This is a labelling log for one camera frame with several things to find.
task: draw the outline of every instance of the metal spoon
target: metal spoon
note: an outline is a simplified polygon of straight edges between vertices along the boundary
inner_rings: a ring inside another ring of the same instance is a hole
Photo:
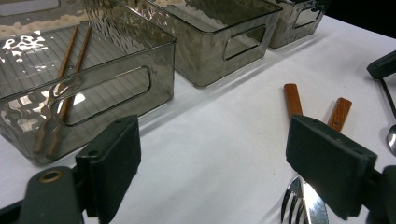
[[[384,89],[385,94],[387,95],[390,109],[392,110],[393,116],[396,118],[396,107],[395,104],[393,103],[392,96],[390,95],[387,83],[383,78],[380,78],[379,81],[381,82],[382,88]],[[390,127],[388,135],[388,143],[390,147],[390,151],[393,153],[393,155],[396,156],[396,124]]]

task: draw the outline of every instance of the clear plastic bin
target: clear plastic bin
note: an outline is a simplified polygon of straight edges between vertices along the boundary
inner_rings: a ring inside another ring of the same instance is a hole
[[[207,86],[264,56],[281,7],[261,0],[123,0],[177,38],[176,70]]]
[[[278,49],[312,35],[329,7],[330,0],[268,0],[283,7],[269,47]]]
[[[0,134],[36,165],[84,146],[112,121],[143,115],[174,93],[174,37],[114,1],[58,3],[0,16]]]

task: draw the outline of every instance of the textured plastic container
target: textured plastic container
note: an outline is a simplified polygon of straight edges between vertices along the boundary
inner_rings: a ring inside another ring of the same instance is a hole
[[[269,47],[278,49],[312,35],[329,7],[330,0],[268,0],[283,7]]]
[[[264,56],[281,7],[261,0],[124,0],[177,38],[176,70],[207,86]]]
[[[58,78],[76,22],[67,72]],[[33,164],[55,161],[112,121],[173,98],[176,39],[124,6],[64,0],[2,16],[0,24],[0,134]],[[82,70],[75,72],[89,26]],[[61,117],[70,97],[73,104]]]

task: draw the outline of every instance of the wooden handle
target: wooden handle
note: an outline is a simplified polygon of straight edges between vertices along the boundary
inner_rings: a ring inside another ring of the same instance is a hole
[[[289,118],[291,118],[293,114],[302,115],[303,109],[301,107],[297,85],[294,83],[285,84],[284,90],[289,110]],[[336,131],[341,132],[351,106],[352,102],[342,97],[338,98],[327,124]]]
[[[301,107],[300,96],[298,94],[297,85],[294,83],[288,83],[284,86],[286,103],[288,105],[289,118],[293,114],[302,115],[303,108]]]
[[[330,115],[327,124],[336,131],[341,132],[347,119],[347,114],[349,113],[350,107],[352,107],[352,102],[342,97],[338,98],[337,102],[335,102],[334,108],[332,109],[332,114]]]

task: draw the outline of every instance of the white table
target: white table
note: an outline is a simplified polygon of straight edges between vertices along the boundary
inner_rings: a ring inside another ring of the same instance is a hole
[[[283,92],[296,83],[304,114],[327,122],[338,97],[352,101],[343,134],[395,164],[385,141],[396,123],[366,67],[396,39],[324,17],[314,35],[198,90],[176,74],[172,102],[139,119],[142,162],[113,223],[278,223],[296,173],[286,162],[289,118]],[[396,97],[396,77],[387,82]],[[74,165],[75,154],[51,166]],[[23,198],[34,167],[0,137],[0,207]],[[330,223],[341,220],[328,209]],[[97,223],[90,218],[88,223]]]

